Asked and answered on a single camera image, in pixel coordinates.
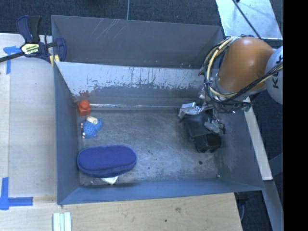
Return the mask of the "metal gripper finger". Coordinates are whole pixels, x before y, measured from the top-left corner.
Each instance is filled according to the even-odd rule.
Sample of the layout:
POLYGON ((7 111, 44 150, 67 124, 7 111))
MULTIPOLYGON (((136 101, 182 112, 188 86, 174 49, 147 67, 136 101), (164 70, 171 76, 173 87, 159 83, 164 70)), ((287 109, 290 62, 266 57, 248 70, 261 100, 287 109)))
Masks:
POLYGON ((196 102, 185 103, 181 105, 179 109, 178 117, 183 119, 185 115, 198 115, 200 113, 200 108, 196 105, 196 102))
POLYGON ((216 134, 224 134, 225 133, 225 125, 220 122, 219 120, 212 120, 207 121, 204 123, 204 127, 207 128, 209 131, 216 133, 216 134))

